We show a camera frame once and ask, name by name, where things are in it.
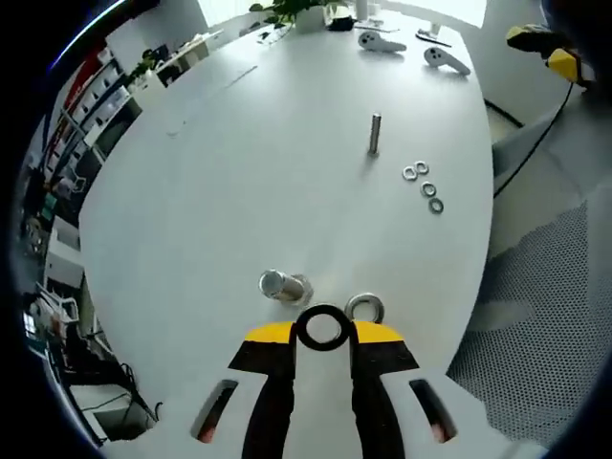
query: white controller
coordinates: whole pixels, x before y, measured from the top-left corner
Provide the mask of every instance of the white controller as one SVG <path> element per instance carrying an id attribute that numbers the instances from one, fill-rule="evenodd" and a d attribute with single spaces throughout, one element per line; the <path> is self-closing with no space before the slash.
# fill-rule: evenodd
<path id="1" fill-rule="evenodd" d="M 429 48 L 427 51 L 425 51 L 424 57 L 427 61 L 427 64 L 429 64 L 431 67 L 438 68 L 441 65 L 448 65 L 449 67 L 452 67 L 457 72 L 459 72 L 461 75 L 467 76 L 471 74 L 471 70 L 466 64 L 461 62 L 454 55 L 450 55 L 449 53 L 447 53 L 441 48 L 438 48 L 437 46 Z"/>
<path id="2" fill-rule="evenodd" d="M 358 40 L 360 46 L 368 51 L 378 51 L 380 53 L 396 53 L 405 51 L 405 44 L 395 41 L 386 41 L 378 32 L 368 31 L 360 35 Z"/>

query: potted plant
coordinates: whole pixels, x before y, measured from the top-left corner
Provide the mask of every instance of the potted plant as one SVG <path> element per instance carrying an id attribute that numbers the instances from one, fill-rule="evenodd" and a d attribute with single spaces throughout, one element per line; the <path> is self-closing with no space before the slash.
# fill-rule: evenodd
<path id="1" fill-rule="evenodd" d="M 275 29 L 295 24 L 299 32 L 307 33 L 323 29 L 325 9 L 335 11 L 338 5 L 344 3 L 338 0 L 274 0 L 267 8 L 254 3 L 249 11 L 268 11 L 270 15 L 265 22 L 274 24 Z"/>

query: metal bolt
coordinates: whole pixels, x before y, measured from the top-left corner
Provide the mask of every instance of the metal bolt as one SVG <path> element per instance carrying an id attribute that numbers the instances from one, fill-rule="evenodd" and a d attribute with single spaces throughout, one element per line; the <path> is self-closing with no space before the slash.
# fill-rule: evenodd
<path id="1" fill-rule="evenodd" d="M 372 115 L 372 127 L 370 128 L 370 148 L 367 154 L 370 156 L 379 155 L 379 135 L 381 134 L 381 120 L 383 117 L 379 113 Z"/>
<path id="2" fill-rule="evenodd" d="M 268 298 L 283 302 L 299 301 L 306 294 L 304 284 L 277 270 L 267 270 L 259 277 L 259 290 Z"/>

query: metal pin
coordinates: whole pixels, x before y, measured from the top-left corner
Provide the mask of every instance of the metal pin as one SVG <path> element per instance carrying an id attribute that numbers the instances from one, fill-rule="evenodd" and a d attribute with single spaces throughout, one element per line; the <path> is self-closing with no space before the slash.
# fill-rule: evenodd
<path id="1" fill-rule="evenodd" d="M 306 294 L 302 282 L 277 270 L 267 270 L 261 274 L 259 290 L 268 298 L 283 302 L 299 301 Z"/>
<path id="2" fill-rule="evenodd" d="M 381 134 L 381 120 L 383 117 L 379 113 L 372 115 L 372 127 L 370 128 L 370 148 L 367 154 L 370 156 L 379 155 L 379 135 Z"/>

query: metal cylinder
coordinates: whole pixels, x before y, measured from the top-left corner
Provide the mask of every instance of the metal cylinder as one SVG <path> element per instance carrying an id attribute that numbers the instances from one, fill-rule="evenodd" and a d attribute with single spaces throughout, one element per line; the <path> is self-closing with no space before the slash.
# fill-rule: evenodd
<path id="1" fill-rule="evenodd" d="M 370 156 L 378 156 L 379 154 L 379 135 L 381 134 L 381 120 L 383 117 L 380 113 L 372 115 L 372 127 L 370 128 L 370 147 L 367 154 Z"/>
<path id="2" fill-rule="evenodd" d="M 277 270 L 267 270 L 259 277 L 259 290 L 268 298 L 279 301 L 299 301 L 306 289 L 295 277 Z"/>

